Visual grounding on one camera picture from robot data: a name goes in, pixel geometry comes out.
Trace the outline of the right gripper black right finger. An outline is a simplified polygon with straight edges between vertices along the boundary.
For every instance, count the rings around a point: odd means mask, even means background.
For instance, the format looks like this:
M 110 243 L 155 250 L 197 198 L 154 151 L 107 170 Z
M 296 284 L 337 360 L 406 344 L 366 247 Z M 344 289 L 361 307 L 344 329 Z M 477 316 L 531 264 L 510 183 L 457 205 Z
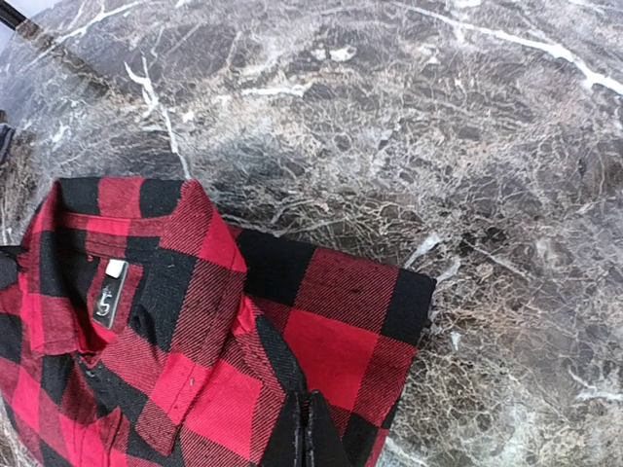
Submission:
M 304 453 L 307 467 L 351 466 L 327 402 L 317 390 L 309 399 Z

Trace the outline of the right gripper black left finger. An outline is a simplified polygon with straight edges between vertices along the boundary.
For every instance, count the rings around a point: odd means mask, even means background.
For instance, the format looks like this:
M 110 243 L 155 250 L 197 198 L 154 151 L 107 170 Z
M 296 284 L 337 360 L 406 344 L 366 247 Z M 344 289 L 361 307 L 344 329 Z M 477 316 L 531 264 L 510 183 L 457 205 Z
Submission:
M 272 433 L 272 465 L 303 465 L 303 426 L 299 394 L 290 391 Z

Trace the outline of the red black plaid shirt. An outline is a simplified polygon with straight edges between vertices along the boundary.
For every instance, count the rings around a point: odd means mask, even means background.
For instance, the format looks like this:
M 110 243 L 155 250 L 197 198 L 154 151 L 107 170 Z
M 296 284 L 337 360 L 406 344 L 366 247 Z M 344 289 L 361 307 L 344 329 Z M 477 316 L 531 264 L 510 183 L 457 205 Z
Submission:
M 273 466 L 290 391 L 383 448 L 433 278 L 227 225 L 195 181 L 61 179 L 1 250 L 1 393 L 44 466 Z

